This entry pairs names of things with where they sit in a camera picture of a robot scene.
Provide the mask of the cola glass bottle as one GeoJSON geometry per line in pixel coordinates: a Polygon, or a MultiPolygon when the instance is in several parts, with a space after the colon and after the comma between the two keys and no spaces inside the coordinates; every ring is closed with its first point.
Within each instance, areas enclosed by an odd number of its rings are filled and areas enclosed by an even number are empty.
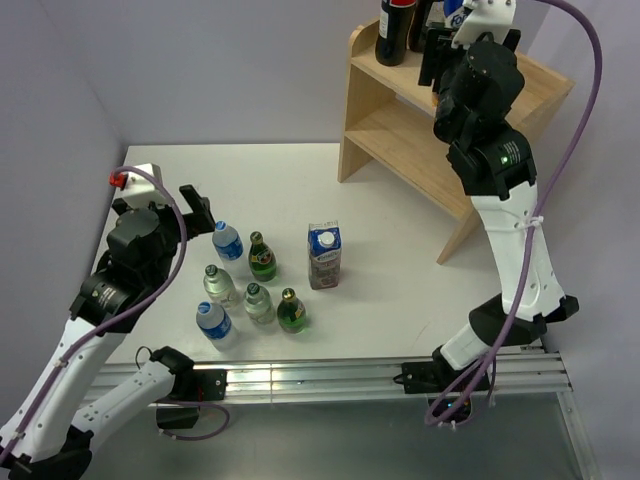
{"type": "Polygon", "coordinates": [[[402,63],[407,49],[407,36],[416,9],[416,0],[382,0],[376,60],[384,66],[402,63]]]}
{"type": "Polygon", "coordinates": [[[407,37],[408,48],[412,52],[423,53],[426,46],[427,30],[440,24],[442,20],[441,1],[417,0],[407,37]]]}

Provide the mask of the orange juice carton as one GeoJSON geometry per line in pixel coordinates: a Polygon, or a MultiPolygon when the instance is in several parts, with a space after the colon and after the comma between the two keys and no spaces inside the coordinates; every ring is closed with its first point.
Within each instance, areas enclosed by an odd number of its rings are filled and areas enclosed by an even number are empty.
{"type": "Polygon", "coordinates": [[[446,28],[457,30],[466,16],[463,0],[434,1],[429,13],[429,21],[442,23],[446,28]]]}

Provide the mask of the blue-cap water bottle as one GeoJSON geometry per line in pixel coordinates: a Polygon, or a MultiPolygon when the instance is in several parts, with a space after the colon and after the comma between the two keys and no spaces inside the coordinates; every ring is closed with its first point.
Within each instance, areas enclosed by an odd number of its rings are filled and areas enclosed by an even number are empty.
{"type": "Polygon", "coordinates": [[[217,350],[229,350],[239,342],[239,334],[231,317],[219,304],[200,302],[196,311],[196,324],[217,350]]]}
{"type": "Polygon", "coordinates": [[[227,272],[235,276],[246,274],[244,246],[238,231],[233,226],[222,220],[217,221],[212,243],[227,272]]]}

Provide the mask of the purple juice carton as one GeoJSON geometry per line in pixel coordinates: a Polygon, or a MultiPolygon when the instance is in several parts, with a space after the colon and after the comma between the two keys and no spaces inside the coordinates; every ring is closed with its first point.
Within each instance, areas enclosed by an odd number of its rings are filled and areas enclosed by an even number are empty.
{"type": "Polygon", "coordinates": [[[313,290],[336,287],[341,269],[342,240],[336,220],[310,224],[307,233],[308,278],[313,290]]]}

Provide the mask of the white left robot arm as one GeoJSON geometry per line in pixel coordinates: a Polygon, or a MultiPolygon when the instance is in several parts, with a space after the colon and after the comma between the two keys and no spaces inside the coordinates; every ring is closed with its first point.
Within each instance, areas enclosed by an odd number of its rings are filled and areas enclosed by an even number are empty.
{"type": "Polygon", "coordinates": [[[161,190],[124,191],[96,270],[83,282],[56,350],[31,392],[1,429],[1,466],[11,479],[78,479],[100,443],[148,404],[195,390],[194,362],[165,346],[132,377],[86,407],[102,366],[177,275],[185,245],[211,233],[208,198],[191,185],[182,214],[161,190]]]}

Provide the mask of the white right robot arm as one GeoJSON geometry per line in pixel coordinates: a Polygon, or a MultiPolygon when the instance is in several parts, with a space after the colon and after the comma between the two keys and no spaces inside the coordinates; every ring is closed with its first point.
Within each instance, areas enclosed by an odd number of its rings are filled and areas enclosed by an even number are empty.
{"type": "Polygon", "coordinates": [[[503,41],[481,33],[469,47],[454,45],[454,34],[439,23],[427,28],[418,82],[434,90],[433,132],[447,145],[446,159],[488,235],[501,291],[433,352],[422,376],[430,392],[457,388],[498,338],[528,345],[548,324],[579,310],[555,276],[534,214],[537,171],[529,141],[506,120],[525,85],[514,53],[519,33],[510,30],[503,41]]]}

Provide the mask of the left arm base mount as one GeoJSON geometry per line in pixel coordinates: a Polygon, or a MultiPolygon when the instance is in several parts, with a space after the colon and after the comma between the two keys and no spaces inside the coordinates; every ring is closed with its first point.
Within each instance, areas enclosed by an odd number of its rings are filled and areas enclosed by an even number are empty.
{"type": "MultiPolygon", "coordinates": [[[[226,370],[196,369],[178,376],[168,399],[197,403],[219,402],[225,397],[226,387],[226,370]]],[[[155,410],[155,420],[160,430],[182,433],[193,429],[203,413],[202,406],[158,406],[155,410]]]]}

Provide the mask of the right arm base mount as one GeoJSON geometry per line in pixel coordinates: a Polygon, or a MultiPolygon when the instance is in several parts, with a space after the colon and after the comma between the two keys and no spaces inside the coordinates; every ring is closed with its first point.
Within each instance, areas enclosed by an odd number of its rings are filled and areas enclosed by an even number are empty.
{"type": "MultiPolygon", "coordinates": [[[[401,372],[394,376],[392,381],[403,387],[404,393],[408,395],[412,394],[435,394],[436,396],[442,393],[446,387],[454,382],[457,378],[461,377],[464,370],[454,371],[451,370],[446,364],[440,360],[430,360],[424,362],[405,362],[401,364],[401,372]]],[[[448,396],[441,403],[438,404],[434,410],[434,416],[440,416],[447,410],[451,409],[455,401],[459,398],[460,394],[466,389],[470,383],[473,375],[477,371],[477,368],[469,373],[469,375],[463,378],[448,394],[448,396]]],[[[489,392],[490,390],[489,374],[484,373],[476,386],[474,391],[489,392]]],[[[456,409],[451,417],[447,420],[448,423],[459,423],[469,420],[473,412],[472,399],[467,399],[461,407],[456,409]]]]}

